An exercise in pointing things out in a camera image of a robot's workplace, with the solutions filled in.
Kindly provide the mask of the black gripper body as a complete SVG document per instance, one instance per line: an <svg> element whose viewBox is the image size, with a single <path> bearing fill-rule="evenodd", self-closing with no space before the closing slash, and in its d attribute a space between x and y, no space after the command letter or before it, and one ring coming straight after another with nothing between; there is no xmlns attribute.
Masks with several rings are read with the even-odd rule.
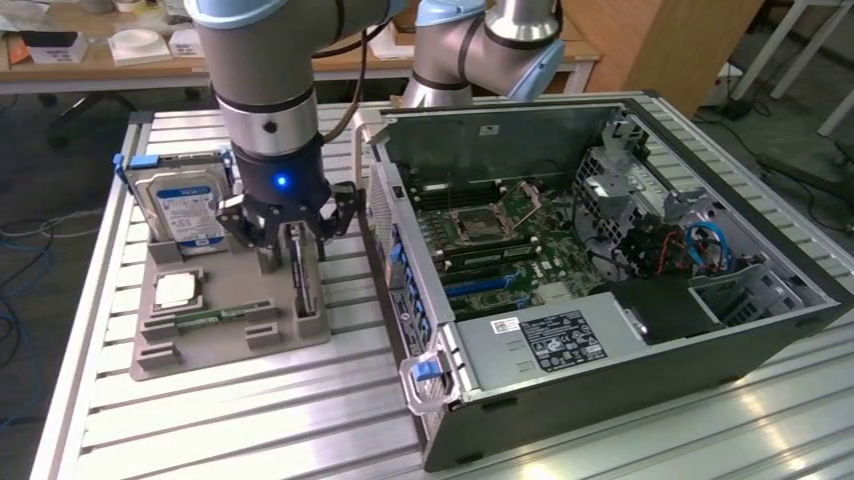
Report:
<svg viewBox="0 0 854 480"><path fill-rule="evenodd" d="M232 144L242 181L242 211L253 227L264 227L276 210L281 223L305 222L312 228L332 228L320 210L330 198L324 176L321 143L308 142L284 155L261 155Z"/></svg>

